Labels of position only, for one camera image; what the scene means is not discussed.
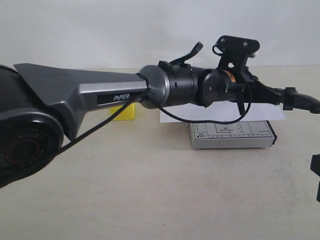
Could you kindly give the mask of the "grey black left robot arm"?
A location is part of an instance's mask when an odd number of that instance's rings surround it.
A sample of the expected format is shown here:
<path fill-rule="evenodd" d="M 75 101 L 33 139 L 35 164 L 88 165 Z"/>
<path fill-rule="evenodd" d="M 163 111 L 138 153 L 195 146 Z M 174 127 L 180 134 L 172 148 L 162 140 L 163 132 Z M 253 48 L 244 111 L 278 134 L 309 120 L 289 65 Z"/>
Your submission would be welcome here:
<path fill-rule="evenodd" d="M 31 63 L 0 68 L 0 185 L 25 179 L 75 145 L 88 112 L 131 103 L 145 108 L 234 102 L 244 116 L 265 103 L 265 86 L 247 67 L 192 67 L 160 61 L 136 73 L 55 68 Z"/>

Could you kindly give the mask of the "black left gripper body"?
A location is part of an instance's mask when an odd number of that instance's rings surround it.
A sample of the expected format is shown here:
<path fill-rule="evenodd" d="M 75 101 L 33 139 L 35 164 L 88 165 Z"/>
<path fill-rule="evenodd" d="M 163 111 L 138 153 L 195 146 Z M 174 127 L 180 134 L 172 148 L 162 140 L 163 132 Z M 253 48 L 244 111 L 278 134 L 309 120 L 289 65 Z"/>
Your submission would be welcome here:
<path fill-rule="evenodd" d="M 248 67 L 241 70 L 227 68 L 224 70 L 227 82 L 224 87 L 225 100 L 236 103 L 239 114 L 246 114 L 245 103 L 252 102 L 252 95 L 258 91 L 258 78 L 253 75 Z"/>

